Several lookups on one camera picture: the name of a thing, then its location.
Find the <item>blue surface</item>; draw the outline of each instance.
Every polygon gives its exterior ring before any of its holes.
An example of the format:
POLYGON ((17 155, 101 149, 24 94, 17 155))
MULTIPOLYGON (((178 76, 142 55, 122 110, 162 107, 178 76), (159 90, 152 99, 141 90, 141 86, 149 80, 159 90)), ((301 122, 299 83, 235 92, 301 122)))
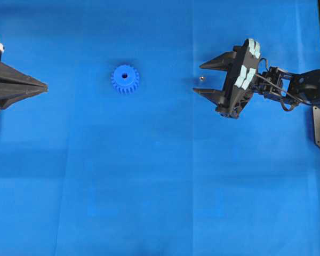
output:
POLYGON ((49 85, 0 113, 0 255, 320 255, 310 109, 255 96, 230 120, 191 89, 248 37, 320 68, 312 0, 0 1, 3 61, 49 85))

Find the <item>blue backdrop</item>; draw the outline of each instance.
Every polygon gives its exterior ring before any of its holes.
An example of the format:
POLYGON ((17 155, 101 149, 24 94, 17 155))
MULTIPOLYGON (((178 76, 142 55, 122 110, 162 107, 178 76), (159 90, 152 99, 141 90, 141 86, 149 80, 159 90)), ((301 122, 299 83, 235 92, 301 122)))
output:
POLYGON ((0 113, 0 255, 320 255, 310 108, 256 95, 225 119, 192 91, 249 37, 320 68, 315 0, 0 1, 3 61, 49 85, 0 113))

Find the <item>black pointed tool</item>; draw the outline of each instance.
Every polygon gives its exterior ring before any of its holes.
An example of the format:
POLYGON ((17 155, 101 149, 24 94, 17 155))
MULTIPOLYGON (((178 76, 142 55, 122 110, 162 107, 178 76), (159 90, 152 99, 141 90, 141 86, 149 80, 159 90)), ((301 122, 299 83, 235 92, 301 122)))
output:
POLYGON ((0 43, 0 110, 20 100, 47 92, 47 85, 1 62, 4 47, 0 43))

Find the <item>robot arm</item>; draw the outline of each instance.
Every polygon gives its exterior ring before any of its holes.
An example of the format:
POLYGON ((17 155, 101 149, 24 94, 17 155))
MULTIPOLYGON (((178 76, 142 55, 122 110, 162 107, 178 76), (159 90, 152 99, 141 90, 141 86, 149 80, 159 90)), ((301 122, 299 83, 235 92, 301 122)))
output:
POLYGON ((0 43, 0 110, 11 104, 47 91, 47 85, 1 62, 4 46, 0 43))
POLYGON ((286 72, 270 67, 261 75, 258 73, 260 44, 247 39, 243 46, 234 46, 226 52, 201 65, 201 68, 227 72, 223 89, 198 89, 194 91, 204 96, 216 107, 223 117, 239 118, 239 114, 251 100, 254 93, 278 101, 285 111, 292 111, 300 103, 320 108, 320 70, 303 74, 286 72), (288 91, 283 89, 283 79, 289 80, 288 91))

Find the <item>blue gear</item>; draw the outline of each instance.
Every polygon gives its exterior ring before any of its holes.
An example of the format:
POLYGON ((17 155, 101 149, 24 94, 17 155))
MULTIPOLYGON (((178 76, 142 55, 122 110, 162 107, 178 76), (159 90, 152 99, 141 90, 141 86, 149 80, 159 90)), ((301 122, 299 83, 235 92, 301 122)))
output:
POLYGON ((111 75, 113 87, 123 94, 134 92, 139 86, 138 71, 129 65, 122 65, 115 69, 111 75))

